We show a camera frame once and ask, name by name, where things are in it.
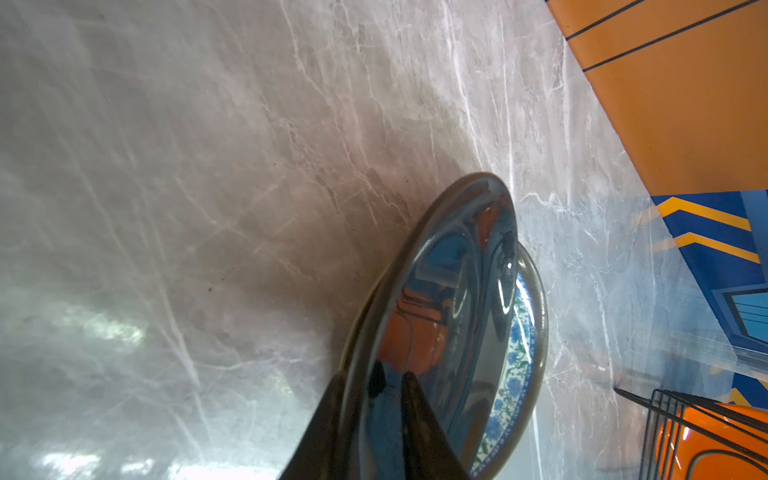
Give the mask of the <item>black small plate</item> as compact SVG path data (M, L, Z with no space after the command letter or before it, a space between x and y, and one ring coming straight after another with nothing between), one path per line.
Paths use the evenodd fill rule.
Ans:
M348 349L339 478L404 477L405 377L418 383L446 459L473 463L506 358L517 274L506 185L490 173L460 178L400 247Z

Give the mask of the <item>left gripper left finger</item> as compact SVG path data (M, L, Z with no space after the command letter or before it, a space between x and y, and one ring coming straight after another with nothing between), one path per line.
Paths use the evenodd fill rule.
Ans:
M333 478L333 454L341 414L346 373L330 380L309 424L280 480Z

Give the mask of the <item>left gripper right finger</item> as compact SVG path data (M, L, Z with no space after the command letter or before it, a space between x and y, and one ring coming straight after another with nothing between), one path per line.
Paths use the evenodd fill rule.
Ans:
M402 377L401 418L406 479L469 479L412 372Z

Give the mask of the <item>black wire dish rack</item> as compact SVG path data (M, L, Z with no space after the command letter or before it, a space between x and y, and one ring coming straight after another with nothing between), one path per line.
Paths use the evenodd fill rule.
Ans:
M767 411L656 389L616 393L648 412L641 479L765 479Z

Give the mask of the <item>grey-green patterned small plate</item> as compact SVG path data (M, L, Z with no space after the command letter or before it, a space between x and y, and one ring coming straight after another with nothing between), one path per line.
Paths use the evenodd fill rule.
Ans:
M502 470L531 419L543 384L548 354L549 312L539 271L518 246L518 276L507 356L479 450L473 479L493 479Z

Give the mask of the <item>orange small plate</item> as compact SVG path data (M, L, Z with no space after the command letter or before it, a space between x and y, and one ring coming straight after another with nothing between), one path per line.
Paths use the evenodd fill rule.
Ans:
M724 404L728 412L686 408L655 433L653 479L765 479L767 412Z

